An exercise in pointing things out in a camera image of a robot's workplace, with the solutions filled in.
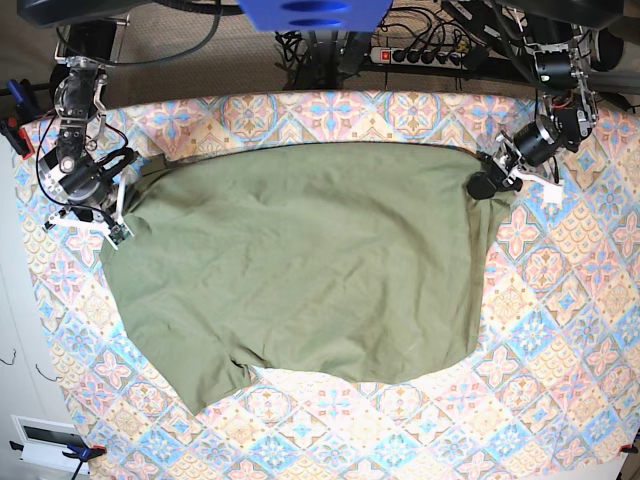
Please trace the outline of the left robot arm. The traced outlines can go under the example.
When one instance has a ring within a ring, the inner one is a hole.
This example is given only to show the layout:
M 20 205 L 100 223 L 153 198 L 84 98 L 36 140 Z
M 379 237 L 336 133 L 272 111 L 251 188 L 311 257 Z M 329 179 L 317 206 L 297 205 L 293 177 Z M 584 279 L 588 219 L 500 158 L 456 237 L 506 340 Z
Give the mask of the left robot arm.
M 613 23 L 632 16 L 623 1 L 492 1 L 489 6 L 504 54 L 542 98 L 531 122 L 497 136 L 495 153 L 469 178 L 467 192 L 484 200 L 530 181 L 559 202 L 559 171 L 544 177 L 542 165 L 560 150 L 577 151 L 595 130 L 597 93 L 639 90 L 638 75 L 611 71 L 599 40 Z

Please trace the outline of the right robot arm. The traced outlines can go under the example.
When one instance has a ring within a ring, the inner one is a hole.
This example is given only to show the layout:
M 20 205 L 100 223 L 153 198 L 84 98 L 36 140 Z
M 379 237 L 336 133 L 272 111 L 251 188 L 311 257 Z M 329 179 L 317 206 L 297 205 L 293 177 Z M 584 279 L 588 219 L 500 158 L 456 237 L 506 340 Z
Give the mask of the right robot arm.
M 17 13 L 35 27 L 61 31 L 55 51 L 56 70 L 50 80 L 52 119 L 58 123 L 55 145 L 35 161 L 43 195 L 55 204 L 44 227 L 96 230 L 120 243 L 130 230 L 123 218 L 124 176 L 136 154 L 122 145 L 100 159 L 92 156 L 109 130 L 103 90 L 119 30 L 134 1 L 20 1 Z

